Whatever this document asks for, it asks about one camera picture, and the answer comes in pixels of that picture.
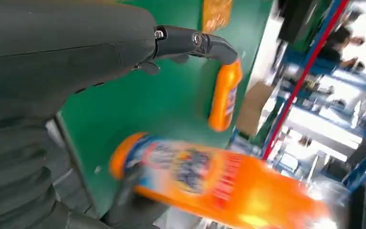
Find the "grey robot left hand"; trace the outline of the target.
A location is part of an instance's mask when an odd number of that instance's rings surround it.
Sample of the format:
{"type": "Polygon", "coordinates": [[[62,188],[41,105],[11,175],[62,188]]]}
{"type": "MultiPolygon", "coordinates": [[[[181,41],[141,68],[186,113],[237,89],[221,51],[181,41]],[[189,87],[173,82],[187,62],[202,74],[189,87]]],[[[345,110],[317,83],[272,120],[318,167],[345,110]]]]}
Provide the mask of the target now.
{"type": "Polygon", "coordinates": [[[111,0],[0,0],[0,229],[107,228],[58,200],[46,123],[72,94],[185,55],[238,56],[219,36],[111,0]]]}

